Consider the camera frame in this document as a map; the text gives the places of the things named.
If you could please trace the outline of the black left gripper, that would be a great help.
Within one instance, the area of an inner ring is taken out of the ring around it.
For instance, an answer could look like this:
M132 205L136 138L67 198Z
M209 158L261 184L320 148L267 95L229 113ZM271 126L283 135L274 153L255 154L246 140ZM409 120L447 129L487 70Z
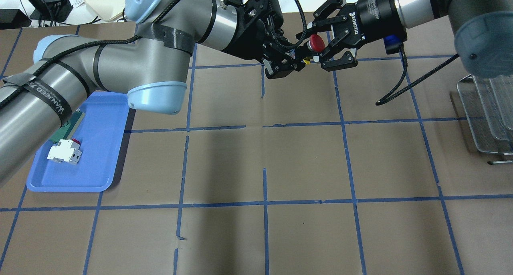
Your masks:
M306 67L301 54L301 33L292 43L284 36L279 0L223 0L236 10L236 30L223 52L245 60L258 60L268 79L279 79Z

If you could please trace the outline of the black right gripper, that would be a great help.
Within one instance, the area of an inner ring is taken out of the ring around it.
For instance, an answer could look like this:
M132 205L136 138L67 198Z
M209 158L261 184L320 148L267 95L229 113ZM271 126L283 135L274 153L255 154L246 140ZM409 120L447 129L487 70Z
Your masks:
M345 70L356 67L357 49L363 45L383 39L391 34L403 37L403 24L394 0L358 0L347 3L345 0L326 0L313 13L313 21L307 23L302 5L297 0L297 9L302 23L301 44L312 34L331 31L334 42L322 52L315 53L315 61L325 71ZM331 60L335 50L345 50L344 54Z

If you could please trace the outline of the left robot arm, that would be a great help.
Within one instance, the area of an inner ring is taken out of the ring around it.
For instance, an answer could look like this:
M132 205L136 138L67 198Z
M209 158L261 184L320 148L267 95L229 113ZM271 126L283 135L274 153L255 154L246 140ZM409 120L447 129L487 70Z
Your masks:
M262 63L269 79L305 67L304 35L290 43L278 0L126 0L133 37L42 39L34 64L1 87L1 184L95 91L122 93L132 109L174 115L196 44Z

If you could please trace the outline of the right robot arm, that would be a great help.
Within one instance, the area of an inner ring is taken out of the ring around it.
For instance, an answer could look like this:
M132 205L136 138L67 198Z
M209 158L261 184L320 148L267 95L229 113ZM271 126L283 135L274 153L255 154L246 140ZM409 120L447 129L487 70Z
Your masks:
M469 74L512 75L512 0L327 0L315 11L307 35L332 31L339 36L321 53L321 59L329 59L391 35L405 40L408 28L446 16Z

